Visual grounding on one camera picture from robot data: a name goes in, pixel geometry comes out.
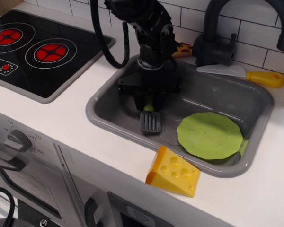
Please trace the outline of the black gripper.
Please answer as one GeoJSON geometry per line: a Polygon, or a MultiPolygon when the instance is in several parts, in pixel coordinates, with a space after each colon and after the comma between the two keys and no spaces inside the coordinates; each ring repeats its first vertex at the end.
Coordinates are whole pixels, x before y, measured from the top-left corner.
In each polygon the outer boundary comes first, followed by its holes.
{"type": "Polygon", "coordinates": [[[175,59],[169,57],[167,61],[152,66],[138,55],[137,66],[136,72],[117,81],[119,94],[132,95],[139,111],[143,111],[146,105],[145,95],[154,95],[154,110],[160,111],[167,94],[179,93],[181,90],[182,78],[174,74],[178,66],[175,59]]]}

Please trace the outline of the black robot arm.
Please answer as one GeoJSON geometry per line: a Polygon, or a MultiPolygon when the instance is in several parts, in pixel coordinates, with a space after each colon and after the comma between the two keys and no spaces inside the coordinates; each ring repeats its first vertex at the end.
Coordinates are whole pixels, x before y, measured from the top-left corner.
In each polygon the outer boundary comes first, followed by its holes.
{"type": "Polygon", "coordinates": [[[143,111],[162,109],[168,94],[180,92],[181,78],[174,74],[177,51],[171,17],[156,0],[106,0],[107,8],[134,29],[140,47],[138,70],[118,80],[119,93],[134,97],[143,111]]]}

